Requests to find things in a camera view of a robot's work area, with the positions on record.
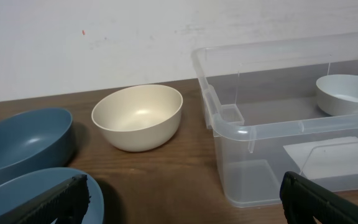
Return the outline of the grey small bowl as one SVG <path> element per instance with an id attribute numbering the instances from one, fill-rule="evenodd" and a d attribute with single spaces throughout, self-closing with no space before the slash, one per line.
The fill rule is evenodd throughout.
<path id="1" fill-rule="evenodd" d="M 316 81 L 319 108 L 331 116 L 358 114 L 358 75 L 326 75 Z"/>

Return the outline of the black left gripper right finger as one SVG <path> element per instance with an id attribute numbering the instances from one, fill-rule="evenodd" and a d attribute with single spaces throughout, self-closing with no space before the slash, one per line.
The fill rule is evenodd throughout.
<path id="1" fill-rule="evenodd" d="M 292 171 L 283 176 L 280 199 L 290 224 L 358 223 L 357 205 Z"/>

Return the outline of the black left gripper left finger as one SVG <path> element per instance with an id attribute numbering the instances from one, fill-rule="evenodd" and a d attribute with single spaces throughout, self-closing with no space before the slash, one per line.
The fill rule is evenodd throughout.
<path id="1" fill-rule="evenodd" d="M 0 224 L 81 223 L 90 203 L 88 176 L 78 174 L 0 215 Z"/>

